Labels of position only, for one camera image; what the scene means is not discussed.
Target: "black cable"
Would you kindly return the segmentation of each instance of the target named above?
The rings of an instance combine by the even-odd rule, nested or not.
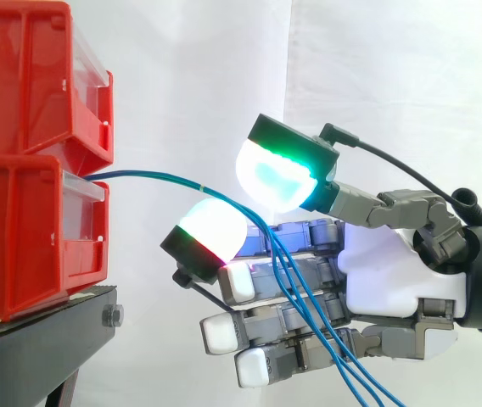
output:
[[[441,196],[446,202],[453,206],[457,206],[460,208],[465,208],[465,209],[470,209],[468,205],[466,205],[463,202],[458,201],[457,199],[454,199],[451,197],[449,194],[447,194],[445,191],[437,187],[433,182],[431,182],[428,178],[422,176],[419,172],[416,172],[413,168],[409,167],[407,164],[402,163],[400,160],[398,160],[396,157],[384,152],[383,150],[376,148],[372,146],[371,144],[367,144],[366,142],[359,141],[358,146],[362,150],[366,150],[371,154],[374,154],[381,159],[384,159],[391,163],[392,165],[395,165],[397,168],[400,170],[405,171],[409,176],[413,177],[415,180],[420,182],[422,185],[427,187],[431,192],[436,193],[437,195]]]
[[[415,180],[427,187],[431,192],[441,196],[446,202],[452,205],[457,215],[467,224],[471,226],[482,226],[482,208],[478,204],[477,195],[475,192],[467,188],[457,189],[452,196],[437,187],[428,178],[422,176],[416,172],[413,168],[407,164],[402,163],[396,157],[384,152],[383,150],[367,144],[361,140],[356,141],[356,147],[359,147],[371,154],[375,154],[395,165],[400,170],[405,171],[409,176],[412,176]]]
[[[215,297],[213,294],[209,293],[206,289],[201,287],[200,285],[194,283],[191,288],[193,288],[197,293],[200,293],[207,299],[209,299],[213,304],[218,305],[222,309],[224,309],[226,312],[233,312],[234,309],[226,304],[224,304],[220,299]]]
[[[189,276],[186,272],[184,272],[184,270],[177,269],[177,271],[173,273],[173,276],[171,276],[171,278],[182,288],[186,288],[187,290],[189,288],[193,288],[196,293],[200,293],[201,295],[209,299],[213,304],[216,304],[222,309],[224,309],[226,312],[234,311],[232,307],[224,304],[220,299],[218,299],[213,294],[209,293],[206,289],[194,282],[192,277]]]

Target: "clear plastic front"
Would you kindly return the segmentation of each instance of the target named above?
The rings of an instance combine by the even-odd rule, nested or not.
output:
[[[105,190],[64,171],[63,228],[65,240],[101,240],[94,236],[94,204],[105,200]]]
[[[98,89],[109,86],[109,76],[75,25],[73,27],[73,82],[78,98],[96,117],[99,117]]]

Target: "blue cable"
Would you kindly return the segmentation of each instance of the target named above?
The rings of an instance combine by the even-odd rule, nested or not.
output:
[[[302,287],[304,288],[305,292],[307,293],[309,299],[313,303],[313,306],[315,307],[315,310],[319,314],[319,316],[322,319],[322,322],[324,323],[325,327],[329,330],[330,334],[333,337],[333,340],[341,347],[343,352],[353,361],[353,363],[360,369],[360,371],[369,379],[369,381],[377,387],[382,393],[384,393],[390,400],[392,400],[395,404],[399,406],[404,406],[404,404],[399,401],[396,397],[394,397],[388,390],[386,390],[380,383],[374,379],[369,372],[362,366],[362,364],[358,361],[355,355],[351,353],[351,351],[345,346],[343,341],[340,339],[340,337],[337,335],[337,333],[334,331],[333,327],[328,321],[328,318],[325,316],[322,308],[320,307],[320,304],[317,302],[315,299],[314,295],[312,294],[311,289],[307,286],[305,279],[301,275],[300,271],[297,268],[296,263],[292,259],[292,256],[290,255],[289,251],[284,247],[283,243],[278,239],[277,235],[271,230],[271,228],[267,225],[267,223],[252,209],[249,209],[240,203],[237,203],[233,200],[231,200],[229,197],[219,193],[218,191],[215,191],[211,188],[208,187],[203,187],[202,185],[198,184],[197,182],[187,180],[186,178],[182,178],[180,176],[174,176],[171,174],[163,173],[163,172],[155,172],[155,171],[144,171],[144,170],[118,170],[118,171],[111,171],[107,173],[102,173],[102,174],[95,174],[91,176],[85,177],[88,181],[98,181],[98,180],[105,180],[109,178],[116,178],[120,176],[140,176],[140,177],[145,177],[145,178],[153,178],[157,180],[162,180],[162,181],[168,181],[168,182],[174,182],[179,185],[183,185],[185,187],[189,187],[191,189],[196,189],[200,190],[202,192],[205,192],[215,198],[219,198],[228,204],[231,204],[235,209],[239,210],[241,213],[243,213],[247,218],[249,218],[267,237],[267,239],[270,241],[271,248],[272,248],[272,265],[273,265],[273,273],[275,275],[275,278],[277,280],[277,284],[281,288],[281,291],[284,293],[284,295],[287,297],[287,299],[292,303],[292,305],[296,308],[296,310],[300,313],[302,318],[305,320],[307,325],[314,331],[315,335],[318,337],[318,339],[321,341],[322,345],[327,349],[327,351],[331,354],[333,361],[335,364],[338,366],[339,373],[343,377],[345,383],[351,390],[351,392],[355,395],[355,397],[358,399],[361,405],[366,406],[367,403],[363,399],[363,397],[358,393],[352,382],[350,381],[350,378],[345,374],[344,368],[347,369],[347,371],[354,376],[354,378],[372,395],[372,397],[377,401],[379,406],[384,406],[378,395],[373,391],[372,388],[369,387],[369,385],[361,378],[358,376],[358,374],[351,368],[350,365],[348,365],[342,358],[340,358],[335,350],[332,348],[332,346],[329,344],[328,340],[324,337],[320,329],[318,328],[316,322],[312,318],[311,312],[307,309],[306,304],[304,299],[301,297],[299,289],[296,287],[294,283],[294,279],[289,273],[289,268],[284,262],[284,258],[282,255],[280,255],[280,251],[282,251],[287,259],[289,260],[289,263],[292,265],[292,269],[294,270],[294,273],[297,275],[298,279],[300,280],[300,283]],[[282,279],[280,278],[279,272],[278,272],[278,266],[277,266],[277,257],[279,258],[281,265],[284,268],[285,275],[289,279],[290,286],[292,287],[292,291],[294,291],[294,295],[296,296],[297,299],[293,298],[288,289],[284,286]]]
[[[382,384],[380,384],[367,370],[365,367],[363,367],[362,363],[358,360],[358,358],[346,347],[346,345],[341,341],[339,338],[339,335],[335,332],[334,328],[331,326],[331,324],[328,321],[328,318],[325,316],[322,308],[317,302],[317,299],[315,298],[314,294],[312,293],[312,290],[307,286],[307,283],[305,282],[305,279],[301,275],[300,271],[298,270],[294,259],[292,259],[292,256],[290,255],[289,251],[286,250],[284,247],[283,243],[280,240],[277,240],[279,247],[284,251],[286,254],[287,259],[289,260],[289,263],[292,265],[292,269],[294,270],[295,275],[297,275],[298,279],[300,280],[301,286],[307,293],[307,296],[313,303],[315,309],[317,310],[317,313],[320,315],[322,322],[326,326],[326,328],[329,330],[330,334],[332,335],[333,339],[338,343],[338,345],[341,347],[341,350],[345,352],[345,354],[349,357],[349,359],[352,360],[352,363],[356,365],[356,367],[364,374],[365,377],[376,387],[378,388],[386,397],[388,397],[394,404],[404,407],[405,405],[398,399],[396,398],[392,393],[390,393]],[[297,287],[293,287],[293,291],[295,292],[297,290]]]
[[[305,320],[307,325],[315,332],[315,335],[321,341],[322,345],[332,355],[332,359],[333,359],[334,363],[337,365],[340,375],[343,377],[343,380],[345,381],[346,385],[349,387],[351,392],[355,395],[355,397],[358,399],[358,401],[360,402],[361,405],[367,405],[367,403],[365,402],[363,397],[358,393],[358,391],[356,390],[356,388],[354,387],[354,385],[352,384],[350,379],[346,376],[345,371],[343,370],[343,367],[345,367],[349,371],[349,373],[371,394],[371,396],[375,399],[375,401],[378,403],[379,406],[384,407],[384,404],[381,401],[380,397],[357,374],[357,372],[352,369],[352,367],[350,365],[348,365],[342,358],[337,356],[335,350],[331,347],[331,345],[329,345],[328,340],[320,332],[320,329],[318,328],[316,322],[312,318],[311,312],[307,309],[307,307],[305,305],[305,301],[301,297],[300,292],[299,292],[298,288],[296,287],[294,279],[292,278],[292,276],[289,273],[289,268],[285,264],[284,258],[277,254],[277,253],[280,253],[280,252],[277,249],[276,242],[282,247],[282,250],[287,255],[287,257],[289,257],[289,262],[293,266],[293,269],[297,270],[297,265],[295,264],[295,262],[291,258],[291,256],[289,256],[288,250],[286,250],[286,248],[283,246],[282,242],[280,241],[280,239],[278,239],[275,232],[272,231],[271,228],[266,224],[266,222],[264,222],[263,219],[258,214],[256,214],[254,211],[252,211],[251,209],[249,209],[249,214],[244,213],[244,215],[247,216],[249,219],[251,219],[253,221],[253,223],[255,223],[255,225],[257,225],[260,229],[264,228],[264,229],[267,230],[267,233],[265,233],[264,231],[263,232],[264,232],[264,234],[266,234],[267,239],[271,243],[271,251],[272,251],[271,257],[272,257],[273,274],[275,275],[275,279],[277,280],[277,284],[279,285],[279,288],[281,288],[281,291],[283,292],[283,294],[287,297],[287,299],[290,301],[290,303],[300,313],[300,315]],[[278,267],[277,267],[277,257],[279,258],[279,260],[281,262],[281,265],[284,268],[284,274],[288,278],[290,286],[292,287],[292,291],[294,291],[294,294],[295,294],[297,300],[292,298],[291,294],[289,293],[288,289],[284,286],[283,281],[280,278],[280,275],[279,275],[279,272],[278,272]],[[297,273],[297,276],[298,276],[298,279],[301,279],[302,281],[304,281],[303,276],[299,272]],[[317,311],[320,310],[322,312],[322,309],[321,309],[320,305],[318,304],[318,302],[316,302],[313,305],[315,306]],[[341,344],[343,344],[343,341],[337,335],[336,335],[335,341],[339,344],[339,346]]]

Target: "white wall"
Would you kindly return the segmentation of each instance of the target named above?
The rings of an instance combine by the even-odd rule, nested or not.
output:
[[[114,169],[187,176],[270,219],[238,186],[233,162],[257,114],[284,111],[309,133],[341,125],[447,191],[472,187],[482,203],[482,0],[294,1],[290,49],[290,1],[70,3],[115,76]],[[372,169],[360,172],[360,160]],[[338,178],[370,192],[418,187],[345,148]],[[201,195],[148,180],[110,185],[107,283],[119,285],[126,319],[82,367],[74,406],[356,405],[335,369],[239,390],[233,358],[203,350],[198,322],[216,308],[171,282],[174,262],[159,248]],[[482,403],[477,332],[461,330],[427,363],[366,366],[409,405]]]

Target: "red plastic drawer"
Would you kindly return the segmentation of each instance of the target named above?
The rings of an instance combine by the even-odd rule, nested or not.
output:
[[[112,86],[67,4],[0,1],[0,154],[53,155],[79,176],[111,164]]]
[[[0,156],[0,319],[107,276],[109,190],[45,156]]]

